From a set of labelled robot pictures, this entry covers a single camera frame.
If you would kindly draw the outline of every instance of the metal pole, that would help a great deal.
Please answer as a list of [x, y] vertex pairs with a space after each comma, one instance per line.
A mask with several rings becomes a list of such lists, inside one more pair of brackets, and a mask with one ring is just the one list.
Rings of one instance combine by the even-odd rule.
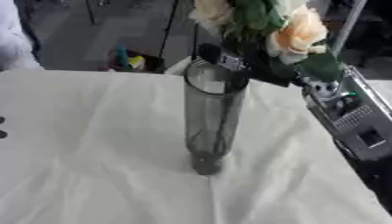
[[86, 8], [87, 8], [88, 16], [90, 17], [91, 25], [96, 25], [95, 15], [93, 13], [90, 0], [86, 0]]
[[159, 55], [158, 55], [159, 58], [162, 58], [162, 55], [164, 54], [164, 49], [166, 46], [167, 39], [169, 38], [170, 30], [172, 29], [173, 20], [176, 15], [176, 10], [177, 10], [178, 5], [179, 5], [179, 0], [174, 0], [173, 5], [171, 7], [171, 14], [169, 17], [169, 22], [168, 22], [166, 28], [164, 29], [164, 41], [161, 45], [161, 49], [159, 50]]
[[341, 29], [338, 38], [336, 39], [335, 43], [332, 46], [332, 53], [335, 56], [338, 56], [341, 52], [341, 49], [347, 42], [348, 37], [350, 36], [351, 31], [353, 30], [355, 24], [360, 17], [363, 8], [365, 7], [368, 0], [356, 0], [353, 8], [348, 15], [348, 18], [345, 22], [345, 25]]

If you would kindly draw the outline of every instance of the flower bouquet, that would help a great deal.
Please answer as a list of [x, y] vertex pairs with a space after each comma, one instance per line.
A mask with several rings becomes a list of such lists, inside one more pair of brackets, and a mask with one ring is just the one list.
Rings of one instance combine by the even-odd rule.
[[191, 18], [221, 35], [225, 47], [258, 51], [270, 73], [331, 82], [342, 72], [326, 45], [328, 30], [307, 0], [196, 0]]

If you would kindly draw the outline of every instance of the cream rose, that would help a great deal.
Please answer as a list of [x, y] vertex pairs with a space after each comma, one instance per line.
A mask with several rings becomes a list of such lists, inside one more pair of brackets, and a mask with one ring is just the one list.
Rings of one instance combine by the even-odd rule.
[[218, 34], [220, 27], [230, 21], [233, 13], [226, 0], [195, 0], [195, 8], [190, 18], [212, 34]]
[[315, 9], [306, 5], [294, 10], [288, 24], [267, 39], [271, 57], [279, 56], [284, 64], [293, 64], [307, 58], [308, 53], [324, 53], [325, 45], [314, 45], [326, 38], [327, 29]]

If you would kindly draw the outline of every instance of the dark mark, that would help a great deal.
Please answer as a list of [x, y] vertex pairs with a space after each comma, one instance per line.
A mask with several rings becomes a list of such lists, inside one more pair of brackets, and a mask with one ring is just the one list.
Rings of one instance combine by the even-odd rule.
[[6, 138], [7, 136], [7, 132], [0, 130], [0, 139]]

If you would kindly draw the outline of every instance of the green leaf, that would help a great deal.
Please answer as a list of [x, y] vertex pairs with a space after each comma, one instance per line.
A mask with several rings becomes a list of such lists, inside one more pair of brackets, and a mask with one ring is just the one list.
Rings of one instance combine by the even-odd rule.
[[255, 4], [247, 5], [244, 8], [247, 27], [250, 29], [262, 31], [268, 24], [268, 14], [265, 4], [256, 1]]
[[298, 63], [300, 72], [305, 76], [314, 77], [318, 80], [330, 82], [336, 81], [342, 76], [339, 63], [331, 52], [310, 55], [307, 59]]

